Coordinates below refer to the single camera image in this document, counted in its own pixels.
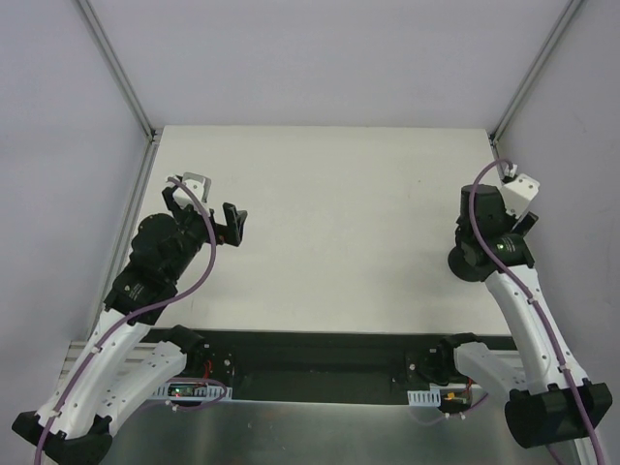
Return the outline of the black phone stand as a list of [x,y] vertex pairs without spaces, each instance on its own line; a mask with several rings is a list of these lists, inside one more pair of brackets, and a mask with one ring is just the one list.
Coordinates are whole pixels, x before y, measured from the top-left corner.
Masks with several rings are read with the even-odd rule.
[[465,261],[463,252],[454,247],[448,255],[449,269],[454,276],[462,281],[475,283],[483,282],[491,273],[488,266],[472,266]]

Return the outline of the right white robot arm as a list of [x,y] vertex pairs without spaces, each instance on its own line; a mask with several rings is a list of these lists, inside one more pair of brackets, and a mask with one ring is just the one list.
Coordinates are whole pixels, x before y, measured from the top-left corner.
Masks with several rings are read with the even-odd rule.
[[482,282],[498,304],[519,353],[516,371],[473,333],[447,336],[418,364],[429,384],[463,378],[504,408],[516,442],[525,449],[586,438],[612,405],[604,383],[594,384],[572,355],[543,297],[525,242],[538,218],[527,211],[537,187],[518,179],[500,188],[466,185],[460,193],[449,269]]

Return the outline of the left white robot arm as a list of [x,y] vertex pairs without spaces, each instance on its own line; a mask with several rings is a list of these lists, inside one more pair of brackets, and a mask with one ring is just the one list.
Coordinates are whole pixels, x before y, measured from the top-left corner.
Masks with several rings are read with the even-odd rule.
[[220,225],[206,206],[207,192],[196,179],[169,179],[163,191],[168,212],[139,224],[129,261],[69,374],[47,403],[15,419],[14,433],[36,448],[35,463],[44,457],[58,464],[100,463],[121,426],[166,383],[181,385],[164,402],[174,412],[231,397],[232,356],[182,325],[167,330],[138,367],[118,373],[163,311],[205,282],[217,246],[242,241],[246,211],[224,204]]

